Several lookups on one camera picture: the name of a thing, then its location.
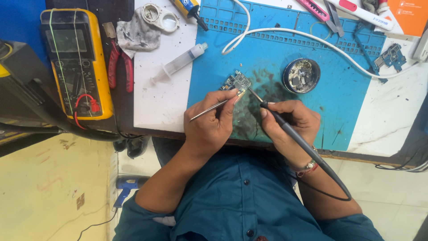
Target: digital multimeter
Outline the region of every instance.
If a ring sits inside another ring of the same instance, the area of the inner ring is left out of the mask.
[[[43,11],[40,21],[64,113],[69,118],[77,113],[78,120],[111,117],[113,104],[96,16],[84,9],[52,9]],[[88,95],[99,110],[91,108]]]

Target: person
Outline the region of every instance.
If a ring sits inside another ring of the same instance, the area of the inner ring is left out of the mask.
[[[308,169],[312,159],[266,109],[260,109],[262,126],[278,152],[224,146],[232,133],[236,93],[210,92],[186,110],[184,142],[153,138],[162,168],[124,203],[113,240],[383,240],[355,200],[340,201],[299,182],[300,202],[289,172],[328,194],[346,195],[323,169]],[[189,123],[226,99],[221,109]],[[294,128],[313,144],[318,113],[297,100],[268,106],[291,113]]]

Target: orange box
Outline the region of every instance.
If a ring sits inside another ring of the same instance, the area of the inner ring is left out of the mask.
[[[379,16],[395,23],[389,33],[422,36],[428,20],[427,0],[388,0],[388,6]]]

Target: syringe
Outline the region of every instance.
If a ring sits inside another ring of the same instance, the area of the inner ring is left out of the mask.
[[[189,51],[178,56],[173,61],[163,65],[161,63],[162,69],[155,77],[150,77],[150,80],[156,84],[157,82],[164,80],[165,78],[171,78],[171,75],[177,70],[186,66],[186,64],[192,62],[194,59],[205,53],[205,50],[208,48],[207,43],[197,44],[195,47],[191,48]]]

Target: white desk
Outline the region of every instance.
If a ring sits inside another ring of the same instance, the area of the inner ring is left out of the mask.
[[[295,10],[305,11],[295,0],[252,1],[283,8],[292,5]],[[135,8],[150,2],[166,6],[174,12],[180,18],[180,27],[171,34],[163,33],[158,49],[135,54],[134,126],[184,132],[183,113],[187,107],[192,64],[176,72],[169,82],[153,85],[149,78],[159,71],[160,63],[172,61],[195,45],[197,24],[194,18],[183,17],[169,0],[135,0]],[[323,2],[317,3],[324,8]],[[338,14],[340,17],[357,19],[340,10]],[[414,63],[410,56],[418,39],[387,34],[382,52],[393,43],[400,44],[401,51],[407,58],[407,63],[403,66],[406,69]],[[380,70],[381,75],[393,73],[394,67],[383,66]],[[348,152],[389,157],[403,146],[428,91],[428,64],[419,64],[410,72],[388,80],[385,84],[377,79],[371,80]]]

